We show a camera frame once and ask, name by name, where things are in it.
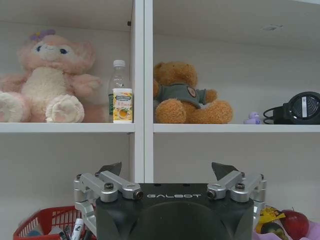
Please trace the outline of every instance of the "black headphones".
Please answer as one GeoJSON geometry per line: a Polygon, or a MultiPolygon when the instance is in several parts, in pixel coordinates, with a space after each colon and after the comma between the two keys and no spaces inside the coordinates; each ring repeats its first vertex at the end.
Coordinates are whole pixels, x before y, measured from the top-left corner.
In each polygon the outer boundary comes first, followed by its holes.
{"type": "Polygon", "coordinates": [[[301,92],[283,106],[266,110],[263,116],[265,124],[320,125],[320,94],[301,92]],[[266,113],[270,111],[273,111],[273,115],[267,116],[266,113]]]}

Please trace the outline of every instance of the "shelf board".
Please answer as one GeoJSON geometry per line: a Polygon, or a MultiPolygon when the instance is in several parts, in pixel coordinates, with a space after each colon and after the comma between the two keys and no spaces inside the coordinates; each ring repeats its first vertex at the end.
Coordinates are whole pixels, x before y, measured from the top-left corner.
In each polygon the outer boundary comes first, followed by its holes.
{"type": "Polygon", "coordinates": [[[128,32],[132,0],[4,0],[0,21],[128,32]]]}
{"type": "Polygon", "coordinates": [[[153,1],[153,12],[154,32],[159,35],[320,49],[320,31],[316,31],[320,27],[320,0],[159,0],[153,1]],[[283,27],[262,29],[269,25],[283,27]]]}
{"type": "Polygon", "coordinates": [[[0,123],[0,133],[134,133],[134,123],[0,123]]]}
{"type": "Polygon", "coordinates": [[[154,133],[320,133],[320,125],[153,124],[154,133]]]}

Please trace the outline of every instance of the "red basket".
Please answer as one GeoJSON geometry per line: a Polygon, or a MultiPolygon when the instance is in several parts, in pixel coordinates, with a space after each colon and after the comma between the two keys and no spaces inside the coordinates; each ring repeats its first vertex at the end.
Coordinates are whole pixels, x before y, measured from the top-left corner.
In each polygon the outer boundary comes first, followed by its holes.
{"type": "Polygon", "coordinates": [[[81,212],[76,210],[75,206],[43,209],[33,214],[19,226],[13,234],[13,240],[60,240],[59,234],[47,234],[56,226],[61,229],[69,226],[73,230],[77,218],[81,218],[81,212]],[[37,225],[41,226],[44,235],[27,236],[37,225]]]}

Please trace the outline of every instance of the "stuffed animal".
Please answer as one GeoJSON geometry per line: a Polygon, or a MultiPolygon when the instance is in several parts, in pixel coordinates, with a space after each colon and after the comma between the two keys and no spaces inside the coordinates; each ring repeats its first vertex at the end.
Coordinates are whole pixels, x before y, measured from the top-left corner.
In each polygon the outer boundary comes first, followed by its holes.
{"type": "Polygon", "coordinates": [[[30,40],[18,51],[25,74],[0,79],[0,122],[104,122],[102,106],[83,106],[78,99],[101,85],[85,74],[95,61],[91,44],[71,42],[54,30],[30,40]]]}
{"type": "Polygon", "coordinates": [[[233,110],[217,100],[213,89],[195,89],[196,69],[184,62],[159,63],[154,67],[153,97],[160,102],[155,110],[161,124],[226,124],[233,110]]]}

